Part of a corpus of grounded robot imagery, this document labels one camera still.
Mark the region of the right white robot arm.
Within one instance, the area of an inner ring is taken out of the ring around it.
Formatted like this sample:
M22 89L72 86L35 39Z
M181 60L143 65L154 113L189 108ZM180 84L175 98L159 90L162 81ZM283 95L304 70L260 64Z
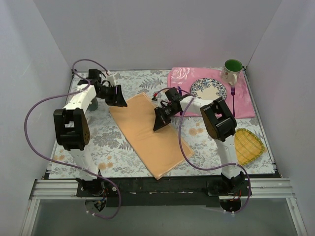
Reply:
M201 171L221 169L222 181L218 189L222 189L227 195L240 192L245 182L245 169L239 164L236 148L235 133L237 122L225 100L221 97L215 100L203 100L190 94L181 95L179 89L172 87L165 89L168 98L166 104L160 102L160 106L154 108L155 123L153 131L165 127L171 122L171 118L181 113L178 129L179 146L186 162ZM192 164L184 153L181 141L181 127L186 112L198 114L203 118L205 128L210 137L215 141L221 165L213 168L201 168Z

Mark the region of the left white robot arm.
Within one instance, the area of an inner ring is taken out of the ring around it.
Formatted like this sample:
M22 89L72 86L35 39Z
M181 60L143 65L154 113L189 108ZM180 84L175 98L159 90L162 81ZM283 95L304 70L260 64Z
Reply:
M57 143L70 153L75 165L81 168L77 180L83 190L95 197L104 193L105 185L98 177L99 168L88 147L91 135L85 113L88 109L97 109L98 98L109 106L127 107L122 87L116 84L120 77L118 72L111 74L90 69L88 77L78 82L77 93L62 109L56 109L53 113Z

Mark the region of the orange satin napkin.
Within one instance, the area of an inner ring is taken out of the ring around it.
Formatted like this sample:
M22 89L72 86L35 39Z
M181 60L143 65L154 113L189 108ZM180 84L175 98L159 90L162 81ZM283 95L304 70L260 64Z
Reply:
M127 101L127 107L110 107L110 113L148 171L157 180L185 159L179 146L178 131L171 124L153 131L156 106L145 94Z

